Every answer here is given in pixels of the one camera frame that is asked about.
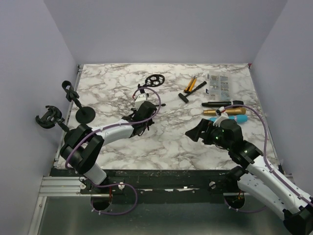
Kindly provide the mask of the black microphone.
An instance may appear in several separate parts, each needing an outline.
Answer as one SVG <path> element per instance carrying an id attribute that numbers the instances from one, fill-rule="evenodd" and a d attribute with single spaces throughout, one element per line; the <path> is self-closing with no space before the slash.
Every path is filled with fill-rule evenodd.
<path id="1" fill-rule="evenodd" d="M 220 108 L 220 107 L 226 107 L 226 106 L 231 106 L 231 105 L 244 105 L 244 102 L 241 100 L 210 101 L 210 102 L 204 102 L 201 105 L 203 107 L 208 107 L 208 108 Z"/>

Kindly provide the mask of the gold microphone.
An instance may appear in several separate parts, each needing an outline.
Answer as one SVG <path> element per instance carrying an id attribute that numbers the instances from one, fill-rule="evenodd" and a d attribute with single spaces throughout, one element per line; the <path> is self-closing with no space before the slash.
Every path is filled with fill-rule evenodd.
<path id="1" fill-rule="evenodd" d="M 228 108 L 225 111 L 226 111 L 226 113 L 229 116 L 245 115 L 246 114 L 246 109 L 243 108 L 243 107 Z M 205 115 L 205 116 L 215 116 L 216 115 L 216 110 L 215 109 L 204 110 L 203 111 L 203 115 Z"/>

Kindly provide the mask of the blue microphone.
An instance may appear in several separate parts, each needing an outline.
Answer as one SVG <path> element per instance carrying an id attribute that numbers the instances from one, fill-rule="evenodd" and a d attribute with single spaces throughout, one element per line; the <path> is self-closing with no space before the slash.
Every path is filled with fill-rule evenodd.
<path id="1" fill-rule="evenodd" d="M 214 122 L 216 118 L 217 117 L 211 117 L 208 120 Z M 236 115 L 236 116 L 229 116 L 229 119 L 232 119 L 236 121 L 237 123 L 244 123 L 244 122 L 247 122 L 248 117 L 247 115 Z"/>

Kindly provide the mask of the black tripod mic stand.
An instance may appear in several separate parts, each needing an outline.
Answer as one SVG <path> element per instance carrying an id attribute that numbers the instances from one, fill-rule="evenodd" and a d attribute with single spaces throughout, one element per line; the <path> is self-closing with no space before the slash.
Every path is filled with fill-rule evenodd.
<path id="1" fill-rule="evenodd" d="M 145 79 L 144 85 L 138 84 L 137 88 L 138 89 L 145 88 L 145 87 L 155 88 L 155 87 L 161 86 L 164 83 L 164 81 L 165 81 L 165 77 L 162 74 L 152 74 Z M 139 92 L 146 93 L 144 89 L 140 90 Z"/>

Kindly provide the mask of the black round-base mic stand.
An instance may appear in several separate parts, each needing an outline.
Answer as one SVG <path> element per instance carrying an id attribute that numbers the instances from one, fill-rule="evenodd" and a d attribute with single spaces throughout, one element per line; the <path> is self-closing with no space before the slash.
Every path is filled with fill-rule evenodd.
<path id="1" fill-rule="evenodd" d="M 75 105 L 78 107 L 78 111 L 75 114 L 76 121 L 80 124 L 88 124 L 91 123 L 95 116 L 95 110 L 89 106 L 82 106 L 81 102 L 79 101 L 79 95 L 74 90 L 71 82 L 64 81 L 62 83 L 62 88 L 66 92 L 66 99 L 69 102 L 74 102 Z"/>

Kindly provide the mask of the black round-base shockmount stand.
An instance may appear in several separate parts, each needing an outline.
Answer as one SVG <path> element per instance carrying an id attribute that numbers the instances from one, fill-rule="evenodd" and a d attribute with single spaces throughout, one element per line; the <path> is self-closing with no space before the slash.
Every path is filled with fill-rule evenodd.
<path id="1" fill-rule="evenodd" d="M 64 142 L 67 142 L 70 138 L 72 131 L 65 125 L 65 119 L 62 117 L 62 112 L 55 106 L 46 106 L 47 112 L 42 116 L 36 116 L 35 121 L 44 129 L 51 129 L 58 124 L 61 129 L 66 133 L 64 136 Z"/>

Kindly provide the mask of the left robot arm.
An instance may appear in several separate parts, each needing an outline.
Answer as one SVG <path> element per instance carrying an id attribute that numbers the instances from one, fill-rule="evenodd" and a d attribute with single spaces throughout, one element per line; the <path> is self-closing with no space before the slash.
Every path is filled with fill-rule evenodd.
<path id="1" fill-rule="evenodd" d="M 124 116 L 118 123 L 96 128 L 81 124 L 66 134 L 60 155 L 67 160 L 71 152 L 77 148 L 68 164 L 92 181 L 91 187 L 97 193 L 104 193 L 109 182 L 105 171 L 96 163 L 101 148 L 117 140 L 141 136 L 154 124 L 151 117 L 156 111 L 156 105 L 144 101 L 131 115 Z"/>

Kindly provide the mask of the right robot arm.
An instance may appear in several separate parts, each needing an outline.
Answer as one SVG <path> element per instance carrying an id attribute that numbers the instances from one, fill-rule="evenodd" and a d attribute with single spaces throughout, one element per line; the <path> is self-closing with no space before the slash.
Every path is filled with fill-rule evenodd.
<path id="1" fill-rule="evenodd" d="M 280 219 L 293 235 L 309 235 L 313 231 L 313 197 L 272 167 L 252 143 L 245 141 L 241 127 L 232 119 L 214 123 L 202 119 L 193 129 L 185 132 L 192 141 L 202 139 L 206 145 L 215 145 L 228 151 L 238 166 L 225 179 L 225 187 L 238 189 L 258 199 Z"/>

